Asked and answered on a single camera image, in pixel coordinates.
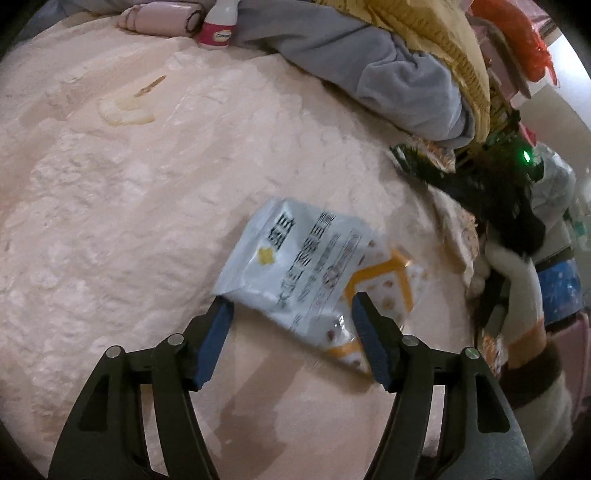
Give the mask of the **white gloved right hand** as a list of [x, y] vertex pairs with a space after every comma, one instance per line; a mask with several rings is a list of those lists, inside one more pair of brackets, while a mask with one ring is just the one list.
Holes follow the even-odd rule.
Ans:
[[509, 281], [508, 309], [500, 337], [507, 351], [499, 383], [515, 410], [540, 398], [562, 373], [559, 351], [544, 326], [543, 299], [534, 264], [494, 240], [484, 243], [473, 263], [468, 295], [483, 295], [493, 272]]

